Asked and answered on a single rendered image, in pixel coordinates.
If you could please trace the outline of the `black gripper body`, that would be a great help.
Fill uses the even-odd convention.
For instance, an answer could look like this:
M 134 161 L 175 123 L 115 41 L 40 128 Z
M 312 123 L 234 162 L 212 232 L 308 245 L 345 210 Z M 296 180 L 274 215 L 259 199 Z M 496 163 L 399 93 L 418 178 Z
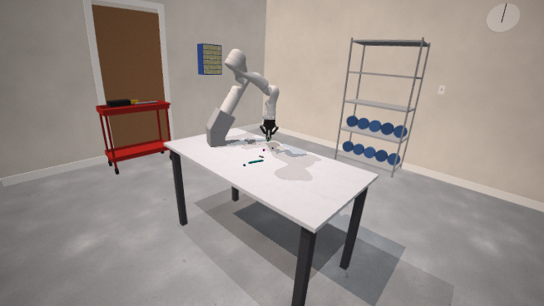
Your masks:
M 267 122 L 272 122 L 272 123 L 267 123 Z M 273 130 L 275 127 L 275 120 L 264 120 L 263 126 L 265 127 L 265 129 L 266 129 L 266 125 L 268 125 L 268 130 L 270 129 L 270 126 L 272 126 L 272 130 Z

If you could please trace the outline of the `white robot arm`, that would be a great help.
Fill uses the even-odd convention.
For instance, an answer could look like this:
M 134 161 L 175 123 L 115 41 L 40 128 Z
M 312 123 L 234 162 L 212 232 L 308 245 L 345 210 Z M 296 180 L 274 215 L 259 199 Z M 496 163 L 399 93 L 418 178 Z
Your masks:
M 233 49 L 230 52 L 229 56 L 226 58 L 225 65 L 234 72 L 236 81 L 243 85 L 232 86 L 228 96 L 225 98 L 220 109 L 227 114 L 232 115 L 234 109 L 236 108 L 240 98 L 245 91 L 245 88 L 249 85 L 251 81 L 259 89 L 264 89 L 261 91 L 266 96 L 270 97 L 269 101 L 265 102 L 265 116 L 261 116 L 261 119 L 275 120 L 275 108 L 279 96 L 279 88 L 277 86 L 271 86 L 268 81 L 259 73 L 247 72 L 247 68 L 244 63 L 245 59 L 245 54 L 239 49 Z

